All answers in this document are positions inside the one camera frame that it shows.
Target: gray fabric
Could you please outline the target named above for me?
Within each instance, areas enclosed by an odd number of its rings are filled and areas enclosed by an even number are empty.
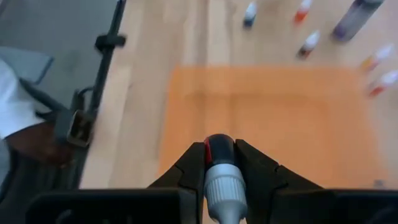
[[[3,59],[19,78],[38,84],[51,66],[53,58],[40,52],[0,47]]]
[[[9,170],[9,153],[4,141],[0,140],[0,186]]]
[[[7,3],[9,2],[10,0],[0,0],[0,14],[3,12],[3,10],[6,8],[6,6],[7,6]]]

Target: orange paper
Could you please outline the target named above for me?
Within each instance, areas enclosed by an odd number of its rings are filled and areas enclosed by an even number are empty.
[[[225,133],[323,187],[372,188],[387,174],[363,86],[361,73],[350,68],[178,68],[159,174],[193,142]]]

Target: black metal rod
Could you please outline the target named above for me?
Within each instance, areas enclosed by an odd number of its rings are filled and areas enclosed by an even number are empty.
[[[108,35],[117,35],[119,32],[120,24],[123,18],[124,7],[126,5],[126,0],[119,0],[109,28]],[[99,65],[98,74],[95,80],[95,85],[93,88],[93,94],[91,96],[90,105],[88,107],[88,112],[93,116],[96,116],[96,111],[101,103],[102,93],[104,90],[106,77],[108,76],[109,66],[111,64],[113,56],[114,47],[105,48],[102,50],[103,58],[101,64]]]

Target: white cloth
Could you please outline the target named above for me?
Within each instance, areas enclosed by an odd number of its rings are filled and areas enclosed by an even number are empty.
[[[13,69],[0,59],[0,139],[44,122],[35,115],[33,102],[21,96]]]

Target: wooden surface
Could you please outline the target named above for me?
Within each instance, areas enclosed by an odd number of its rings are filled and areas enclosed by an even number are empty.
[[[127,43],[114,53],[81,188],[146,187],[157,178],[166,89],[178,65],[357,67],[378,47],[398,44],[398,1],[386,1],[351,42],[333,43],[329,34],[351,2],[314,1],[306,21],[295,27],[300,1],[262,0],[254,27],[246,31],[246,0],[127,1],[121,25]],[[315,29],[322,33],[319,46],[301,62],[295,54]],[[397,62],[394,54],[369,81],[397,69]],[[393,176],[398,174],[397,96],[398,88],[392,88],[371,102],[379,153]]]
[[[159,175],[193,142],[224,133],[322,187],[372,189],[389,174],[363,84],[363,73],[349,68],[178,68],[167,97]]]

